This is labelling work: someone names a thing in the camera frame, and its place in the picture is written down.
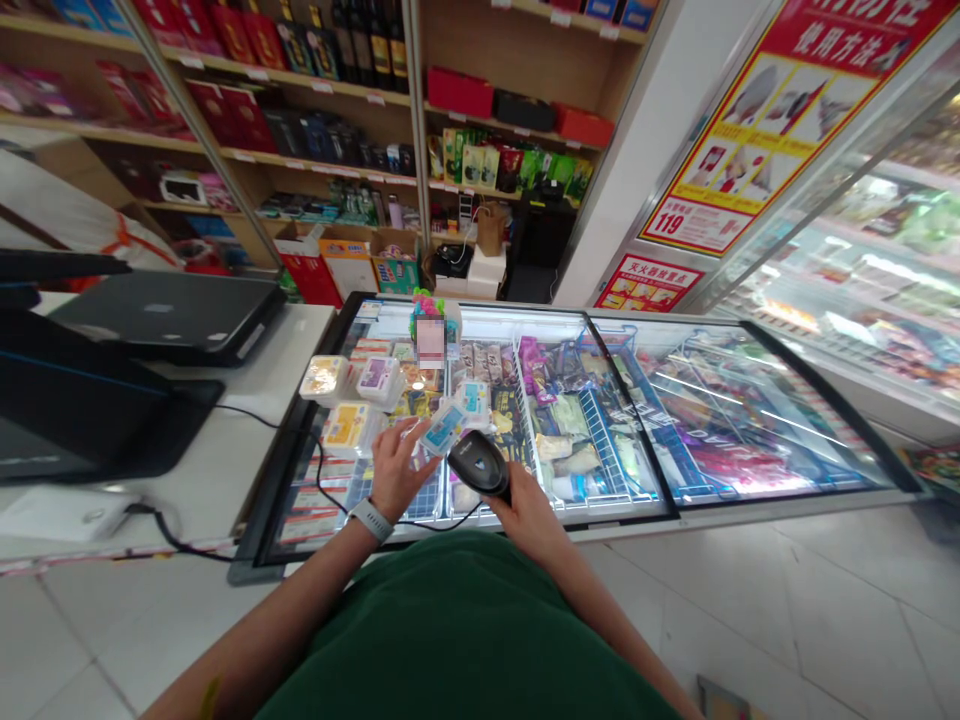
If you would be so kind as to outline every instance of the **red sign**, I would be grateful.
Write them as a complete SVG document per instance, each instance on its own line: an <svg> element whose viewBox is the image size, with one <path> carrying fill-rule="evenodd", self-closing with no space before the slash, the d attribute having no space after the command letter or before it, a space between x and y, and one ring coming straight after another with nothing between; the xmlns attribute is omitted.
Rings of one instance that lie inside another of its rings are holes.
<svg viewBox="0 0 960 720"><path fill-rule="evenodd" d="M723 256L956 7L789 0L640 238Z"/></svg>
<svg viewBox="0 0 960 720"><path fill-rule="evenodd" d="M702 277L697 270L624 255L594 307L670 312Z"/></svg>

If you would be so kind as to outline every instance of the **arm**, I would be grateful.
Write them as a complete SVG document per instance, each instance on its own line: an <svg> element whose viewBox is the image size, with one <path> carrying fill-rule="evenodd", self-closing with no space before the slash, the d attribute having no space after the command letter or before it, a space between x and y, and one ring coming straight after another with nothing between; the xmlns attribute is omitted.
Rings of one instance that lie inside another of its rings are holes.
<svg viewBox="0 0 960 720"><path fill-rule="evenodd" d="M437 464L410 467L414 445L429 423L410 432L416 418L384 431L374 441L371 502L396 524ZM303 657L312 636L330 615L354 573L377 550L367 528L351 519L296 573L251 610L171 685L143 720L195 720L212 683L219 682L213 717L250 718Z"/></svg>
<svg viewBox="0 0 960 720"><path fill-rule="evenodd" d="M553 578L577 616L649 682L685 720L703 720L567 536L537 481L510 463L511 505L485 498L513 542Z"/></svg>

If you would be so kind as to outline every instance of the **hand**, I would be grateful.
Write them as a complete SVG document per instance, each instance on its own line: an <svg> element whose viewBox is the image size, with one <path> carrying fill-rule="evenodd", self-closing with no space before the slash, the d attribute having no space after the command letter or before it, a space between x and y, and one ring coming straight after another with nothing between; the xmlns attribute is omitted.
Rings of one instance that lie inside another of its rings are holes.
<svg viewBox="0 0 960 720"><path fill-rule="evenodd" d="M520 463L510 463L510 496L510 505L497 497L484 499L525 555L550 572L576 552L547 496Z"/></svg>
<svg viewBox="0 0 960 720"><path fill-rule="evenodd" d="M419 470L413 469L410 465L413 449L417 440L430 428L430 423L424 420L415 428L414 425L417 425L417 418L401 420L377 435L373 441L373 493L370 502L391 525L397 524L441 460L433 458ZM410 432L401 439L404 430Z"/></svg>

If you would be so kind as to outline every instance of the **white watch strap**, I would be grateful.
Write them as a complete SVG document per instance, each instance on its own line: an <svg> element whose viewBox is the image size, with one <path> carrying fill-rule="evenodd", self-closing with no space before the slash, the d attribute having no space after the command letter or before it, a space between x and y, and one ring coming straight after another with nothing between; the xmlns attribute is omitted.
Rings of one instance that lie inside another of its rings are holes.
<svg viewBox="0 0 960 720"><path fill-rule="evenodd" d="M386 542L387 538L393 535L393 525L373 506L370 498L364 498L357 503L350 511L350 517L362 522L380 543Z"/></svg>

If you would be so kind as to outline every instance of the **white tiled floor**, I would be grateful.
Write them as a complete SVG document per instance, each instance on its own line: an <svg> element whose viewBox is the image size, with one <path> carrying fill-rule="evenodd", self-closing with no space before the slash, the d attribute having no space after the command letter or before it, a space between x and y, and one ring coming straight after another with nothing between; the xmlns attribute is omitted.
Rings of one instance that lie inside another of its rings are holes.
<svg viewBox="0 0 960 720"><path fill-rule="evenodd" d="M960 546L909 507L583 546L693 692L775 720L960 720ZM270 590L175 558L0 579L4 720L129 720Z"/></svg>

